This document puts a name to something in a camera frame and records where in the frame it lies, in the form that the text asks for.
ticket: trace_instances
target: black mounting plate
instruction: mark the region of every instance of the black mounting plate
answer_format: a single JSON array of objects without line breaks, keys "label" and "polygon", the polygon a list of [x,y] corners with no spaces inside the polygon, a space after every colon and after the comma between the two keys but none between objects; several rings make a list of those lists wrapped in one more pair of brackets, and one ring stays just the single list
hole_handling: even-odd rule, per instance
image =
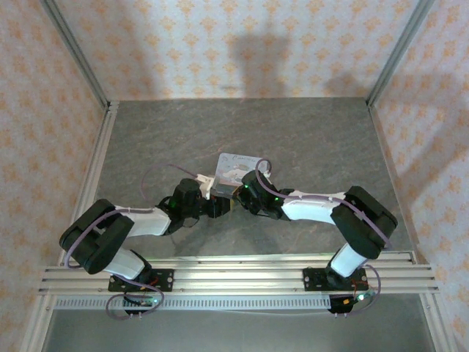
[{"label": "black mounting plate", "polygon": [[[152,285],[156,288],[159,288],[163,292],[171,292],[173,291],[173,284],[174,284],[174,269],[152,269],[150,274],[152,281],[149,285]],[[109,278],[109,292],[145,292],[151,291],[147,288],[141,290],[139,286],[135,286],[129,284],[128,282],[124,282],[118,277],[112,275]]]},{"label": "black mounting plate", "polygon": [[305,268],[303,269],[303,284],[305,291],[319,292],[319,291],[354,291],[353,281],[357,282],[357,291],[368,290],[368,282],[366,278],[365,269],[361,268],[355,270],[348,278],[347,283],[340,288],[333,287],[329,284],[326,277],[325,268]]}]

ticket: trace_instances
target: patterned wallpaper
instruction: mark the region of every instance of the patterned wallpaper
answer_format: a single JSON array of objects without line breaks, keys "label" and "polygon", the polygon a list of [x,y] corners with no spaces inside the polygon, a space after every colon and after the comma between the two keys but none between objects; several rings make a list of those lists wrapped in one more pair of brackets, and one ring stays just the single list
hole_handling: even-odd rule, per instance
[{"label": "patterned wallpaper", "polygon": [[58,0],[111,100],[366,96],[417,0]]},{"label": "patterned wallpaper", "polygon": [[385,156],[418,248],[469,348],[469,7],[436,1],[377,104]]},{"label": "patterned wallpaper", "polygon": [[0,350],[55,265],[103,111],[38,0],[0,6]]}]

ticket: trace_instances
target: orange floral pattern wall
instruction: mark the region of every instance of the orange floral pattern wall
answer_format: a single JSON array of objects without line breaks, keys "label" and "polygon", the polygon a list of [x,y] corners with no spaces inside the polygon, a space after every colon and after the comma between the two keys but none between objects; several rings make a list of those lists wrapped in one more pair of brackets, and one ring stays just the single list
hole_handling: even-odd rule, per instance
[{"label": "orange floral pattern wall", "polygon": [[436,1],[377,104],[407,227],[469,347],[469,7]]},{"label": "orange floral pattern wall", "polygon": [[112,100],[366,96],[417,0],[59,0]]},{"label": "orange floral pattern wall", "polygon": [[0,33],[0,349],[17,351],[103,111],[39,1],[3,1]]}]

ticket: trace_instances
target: gray floor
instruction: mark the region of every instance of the gray floor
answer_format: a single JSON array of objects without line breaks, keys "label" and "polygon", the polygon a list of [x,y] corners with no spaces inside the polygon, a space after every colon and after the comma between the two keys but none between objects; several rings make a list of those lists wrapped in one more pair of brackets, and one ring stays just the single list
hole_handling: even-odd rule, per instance
[{"label": "gray floor", "polygon": [[385,295],[347,319],[328,312],[295,317],[160,311],[122,322],[104,311],[55,311],[51,325],[57,329],[49,331],[43,352],[429,352],[434,348],[422,310],[418,295]]},{"label": "gray floor", "polygon": [[[311,193],[363,186],[398,220],[394,248],[411,245],[376,132],[360,98],[285,98],[121,102],[98,196],[114,204],[147,206],[139,183],[159,162],[214,174],[220,153],[263,156],[273,162],[278,188]],[[158,202],[185,175],[160,169],[147,179]],[[240,206],[222,218],[202,218],[170,238],[130,238],[125,245],[148,259],[180,255],[335,252],[344,243],[332,225],[274,221]]]}]

